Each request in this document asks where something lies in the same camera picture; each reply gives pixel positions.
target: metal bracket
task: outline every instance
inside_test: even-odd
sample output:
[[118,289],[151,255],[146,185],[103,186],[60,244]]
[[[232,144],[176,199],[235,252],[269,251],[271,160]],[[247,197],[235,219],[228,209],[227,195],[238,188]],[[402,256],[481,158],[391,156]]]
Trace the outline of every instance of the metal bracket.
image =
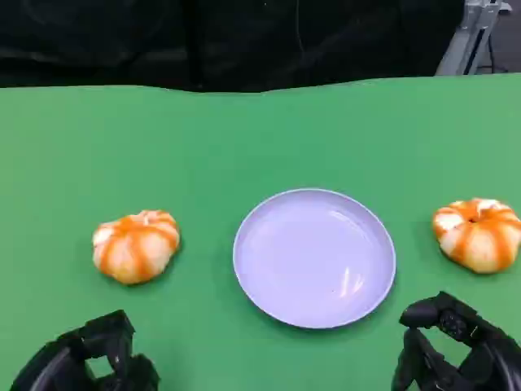
[[472,29],[488,29],[496,19],[501,2],[467,2],[465,4],[465,15],[461,28],[463,30]]

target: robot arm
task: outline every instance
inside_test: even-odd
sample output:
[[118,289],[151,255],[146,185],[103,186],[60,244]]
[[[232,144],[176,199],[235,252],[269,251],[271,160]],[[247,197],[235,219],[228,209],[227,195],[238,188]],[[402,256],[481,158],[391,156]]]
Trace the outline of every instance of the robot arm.
[[[134,328],[119,310],[89,321],[45,345],[11,386],[11,391],[155,391],[159,377],[142,355],[132,357]],[[85,362],[107,359],[114,373],[96,379]]]
[[[414,381],[421,390],[521,391],[521,349],[500,328],[445,292],[410,305],[400,323],[404,335],[393,391],[406,390]],[[456,368],[434,350],[418,327],[436,326],[472,351]]]

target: green table surface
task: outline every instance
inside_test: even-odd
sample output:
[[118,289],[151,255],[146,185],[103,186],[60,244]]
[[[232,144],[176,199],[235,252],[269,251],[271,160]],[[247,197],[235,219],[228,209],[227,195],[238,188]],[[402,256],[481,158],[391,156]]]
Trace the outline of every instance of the green table surface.
[[[521,212],[521,76],[362,81],[264,94],[145,87],[0,90],[0,389],[47,341],[124,309],[161,389],[388,389],[401,311],[444,289],[521,337],[521,267],[478,276],[431,233],[442,205],[498,198]],[[296,187],[341,191],[389,230],[397,274],[369,317],[332,331],[272,320],[232,267],[239,223]],[[182,251],[156,281],[102,276],[100,222],[166,209]],[[431,331],[455,363],[466,350]]]

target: black fabric backdrop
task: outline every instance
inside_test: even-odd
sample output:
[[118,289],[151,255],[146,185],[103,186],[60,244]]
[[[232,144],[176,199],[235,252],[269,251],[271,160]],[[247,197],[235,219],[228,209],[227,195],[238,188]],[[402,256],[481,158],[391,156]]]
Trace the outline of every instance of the black fabric backdrop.
[[258,91],[430,76],[463,0],[3,0],[0,86]]

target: orange and white pumpkin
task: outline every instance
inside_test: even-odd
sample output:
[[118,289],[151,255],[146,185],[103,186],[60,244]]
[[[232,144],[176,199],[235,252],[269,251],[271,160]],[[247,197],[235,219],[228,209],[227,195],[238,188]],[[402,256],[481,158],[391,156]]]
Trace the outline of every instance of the orange and white pumpkin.
[[438,209],[433,228],[443,252],[476,273],[512,265],[521,242],[521,222],[497,200],[475,198]]
[[121,283],[144,283],[163,272],[179,240],[172,216],[143,210],[98,227],[92,239],[94,264]]

